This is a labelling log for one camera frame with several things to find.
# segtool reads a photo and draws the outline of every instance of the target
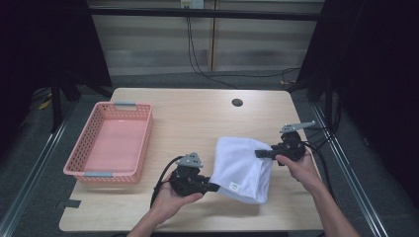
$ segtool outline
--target round hole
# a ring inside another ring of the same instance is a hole
[[[241,107],[243,106],[243,101],[240,99],[234,99],[231,101],[231,104],[233,104],[235,107]]]

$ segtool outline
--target black cable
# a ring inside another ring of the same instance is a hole
[[[295,71],[295,70],[299,70],[300,69],[300,67],[293,67],[293,68],[287,68],[287,69],[284,69],[281,73],[276,73],[276,74],[270,74],[270,75],[245,75],[245,74],[223,74],[223,75],[207,75],[202,69],[201,69],[201,67],[200,67],[200,64],[198,63],[198,59],[197,59],[197,56],[196,56],[196,54],[195,54],[195,46],[194,46],[194,40],[193,40],[193,37],[192,37],[192,25],[191,25],[191,18],[187,18],[187,26],[188,26],[188,54],[189,54],[189,62],[190,62],[190,64],[191,64],[191,67],[192,67],[192,69],[195,71],[195,73],[197,73],[198,75],[201,75],[201,76],[204,76],[204,77],[206,77],[207,79],[209,79],[209,80],[211,80],[211,81],[215,81],[215,82],[218,82],[218,83],[222,83],[222,84],[224,84],[224,85],[226,85],[226,86],[229,86],[229,87],[232,87],[232,88],[234,88],[234,89],[238,89],[237,87],[235,87],[235,86],[233,86],[233,85],[231,85],[231,84],[228,84],[228,83],[226,83],[226,82],[223,82],[223,81],[219,81],[219,80],[216,80],[216,79],[213,79],[214,77],[252,77],[252,78],[268,78],[268,77],[277,77],[277,76],[281,76],[281,77],[283,77],[283,81],[284,81],[284,86],[283,86],[283,88],[282,88],[282,90],[284,90],[284,88],[285,88],[285,77],[284,77],[284,75],[285,74],[287,74],[287,73],[290,73],[290,72],[293,72],[293,71]],[[193,60],[192,60],[192,56],[194,57],[194,60],[195,60],[195,64],[196,64],[196,66],[194,65],[194,63],[193,63]]]
[[[329,193],[330,193],[330,195],[332,195],[333,199],[336,200],[335,194],[333,192],[332,184],[330,182],[329,171],[328,171],[328,168],[327,168],[326,160],[325,160],[323,154],[320,152],[320,150],[317,147],[314,147],[314,146],[310,145],[308,142],[304,142],[304,145],[306,147],[310,148],[312,151],[314,151],[318,155],[319,160],[321,162],[321,165],[323,167],[324,178],[326,180],[327,189],[329,190]]]
[[[159,178],[159,179],[158,179],[158,181],[157,181],[156,186],[154,187],[154,192],[153,192],[153,195],[151,196],[150,208],[153,206],[154,201],[155,201],[155,200],[156,200],[156,198],[157,198],[157,195],[158,195],[158,193],[159,193],[159,191],[160,191],[161,186],[162,186],[164,183],[166,183],[166,182],[163,182],[163,179],[164,179],[164,176],[166,175],[167,170],[170,168],[170,166],[171,166],[173,163],[175,163],[176,161],[180,160],[182,157],[183,157],[183,156],[178,156],[178,157],[176,157],[175,159],[171,160],[171,161],[169,162],[169,164],[167,164],[167,166],[164,168],[163,172],[162,172],[162,173],[161,173],[161,175],[160,175],[160,178]]]
[[[231,88],[233,88],[233,89],[238,89],[237,87],[235,87],[235,86],[233,86],[233,85],[231,85],[231,84],[228,84],[228,83],[226,83],[226,82],[219,81],[219,80],[216,80],[216,79],[213,79],[213,78],[208,77],[208,76],[207,76],[207,75],[203,72],[203,70],[201,70],[200,64],[198,63],[197,56],[196,56],[196,54],[195,54],[194,41],[193,41],[193,38],[192,38],[191,19],[190,19],[189,17],[187,18],[187,24],[188,24],[188,54],[189,54],[189,62],[190,62],[190,64],[191,64],[192,69],[193,69],[193,70],[194,70],[197,74],[199,74],[199,75],[201,75],[201,76],[204,76],[204,77],[206,77],[207,79],[209,79],[209,80],[211,80],[211,81],[215,81],[215,82],[218,82],[218,83],[224,84],[224,85],[229,86],[229,87],[231,87]],[[199,70],[199,71],[197,71],[197,69],[196,69],[196,68],[195,68],[195,66],[194,66],[194,63],[192,62],[192,57],[191,57],[191,46],[192,46],[192,53],[193,53],[193,56],[194,56],[194,59],[195,59],[195,62],[196,62],[196,64],[197,64],[197,68],[198,68],[198,70]]]

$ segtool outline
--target pink basket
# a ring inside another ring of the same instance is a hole
[[[64,174],[82,183],[138,183],[152,121],[151,105],[97,103]]]

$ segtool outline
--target wooden table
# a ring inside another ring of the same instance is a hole
[[[242,100],[243,105],[233,106],[233,99]],[[63,231],[129,231],[149,209],[153,188],[173,158],[197,152],[204,162],[201,174],[210,176],[220,137],[249,137],[276,144],[285,123],[300,122],[290,94],[281,91],[120,88],[111,100],[153,106],[154,124],[140,182],[131,186],[77,182],[70,199],[81,203],[78,208],[65,209],[59,223]],[[299,134],[306,140],[302,130]],[[307,229],[322,229],[311,195],[287,167],[274,164],[266,204],[246,204],[206,193],[156,231]]]

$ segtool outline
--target white towel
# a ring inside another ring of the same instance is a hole
[[[272,148],[251,138],[222,137],[218,140],[209,181],[220,186],[220,194],[245,203],[266,203],[273,162],[257,158],[255,150]]]

